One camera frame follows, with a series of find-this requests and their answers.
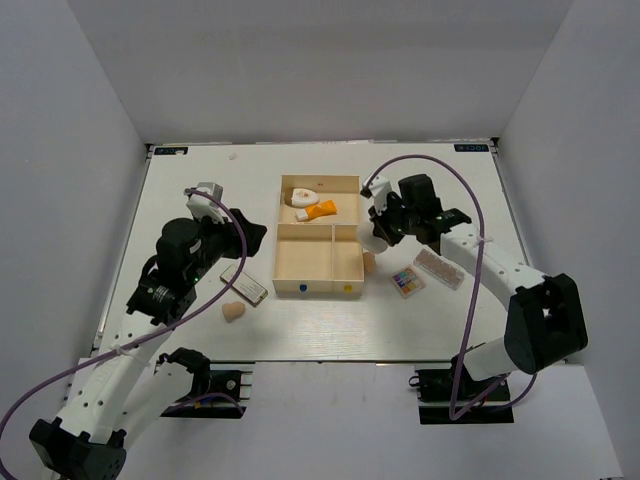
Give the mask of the round white powder puff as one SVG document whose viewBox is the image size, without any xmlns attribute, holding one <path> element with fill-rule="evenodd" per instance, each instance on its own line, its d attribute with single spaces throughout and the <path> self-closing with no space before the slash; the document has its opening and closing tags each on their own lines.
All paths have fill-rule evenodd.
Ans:
<svg viewBox="0 0 640 480">
<path fill-rule="evenodd" d="M 364 250 L 374 255 L 388 248 L 387 242 L 374 234 L 374 224 L 371 222 L 363 222 L 356 227 L 356 238 Z"/>
</svg>

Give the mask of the orange sunscreen tube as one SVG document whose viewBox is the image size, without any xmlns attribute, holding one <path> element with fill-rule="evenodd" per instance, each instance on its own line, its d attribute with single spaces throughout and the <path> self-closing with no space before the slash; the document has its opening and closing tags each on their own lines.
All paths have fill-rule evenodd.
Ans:
<svg viewBox="0 0 640 480">
<path fill-rule="evenodd" d="M 332 200 L 327 200 L 296 210 L 295 218 L 298 222 L 306 222 L 324 216 L 335 215 L 336 213 L 337 207 L 335 203 Z"/>
</svg>

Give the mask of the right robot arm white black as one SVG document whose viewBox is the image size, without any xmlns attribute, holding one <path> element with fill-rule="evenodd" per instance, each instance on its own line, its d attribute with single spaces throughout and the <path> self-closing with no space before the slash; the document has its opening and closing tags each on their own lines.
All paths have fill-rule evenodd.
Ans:
<svg viewBox="0 0 640 480">
<path fill-rule="evenodd" d="M 521 371 L 529 375 L 584 350 L 588 334 L 578 287 L 566 274 L 549 276 L 525 265 L 481 235 L 469 216 L 446 210 L 425 174 L 400 180 L 394 192 L 382 176 L 367 179 L 368 223 L 359 228 L 362 246 L 381 253 L 412 236 L 479 280 L 506 310 L 502 337 L 465 353 L 451 374 L 453 390 L 472 399 L 488 379 Z"/>
</svg>

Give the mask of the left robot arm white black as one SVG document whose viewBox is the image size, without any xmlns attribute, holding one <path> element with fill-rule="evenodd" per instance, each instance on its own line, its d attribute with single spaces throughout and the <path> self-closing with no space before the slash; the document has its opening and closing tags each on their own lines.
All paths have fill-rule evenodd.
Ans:
<svg viewBox="0 0 640 480">
<path fill-rule="evenodd" d="M 141 374 L 196 299 L 196 285 L 221 258 L 244 260 L 267 233 L 238 209 L 223 217 L 194 207 L 164 225 L 109 351 L 94 358 L 86 383 L 54 417 L 39 420 L 29 439 L 43 464 L 66 479 L 114 479 L 127 450 L 175 401 L 199 399 L 211 387 L 210 361 L 179 347 L 141 389 Z"/>
</svg>

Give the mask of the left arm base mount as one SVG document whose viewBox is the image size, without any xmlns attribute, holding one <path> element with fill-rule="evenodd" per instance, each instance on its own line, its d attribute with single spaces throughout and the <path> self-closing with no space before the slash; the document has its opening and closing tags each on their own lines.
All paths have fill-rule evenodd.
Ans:
<svg viewBox="0 0 640 480">
<path fill-rule="evenodd" d="M 241 419 L 251 398 L 254 364 L 209 362 L 189 373 L 191 390 L 167 407 L 164 418 Z"/>
</svg>

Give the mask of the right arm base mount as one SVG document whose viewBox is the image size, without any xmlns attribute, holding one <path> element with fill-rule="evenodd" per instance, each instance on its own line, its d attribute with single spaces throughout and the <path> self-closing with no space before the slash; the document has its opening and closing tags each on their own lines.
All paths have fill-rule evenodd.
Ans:
<svg viewBox="0 0 640 480">
<path fill-rule="evenodd" d="M 474 398 L 478 400 L 458 420 L 449 416 L 449 405 L 454 385 L 454 366 L 418 369 L 409 378 L 408 386 L 415 391 L 421 425 L 492 425 L 512 424 L 514 415 L 509 406 L 511 393 L 505 379 L 491 392 L 486 390 L 496 381 L 489 378 L 473 381 L 467 373 L 462 374 L 458 389 L 456 409 L 462 409 Z"/>
</svg>

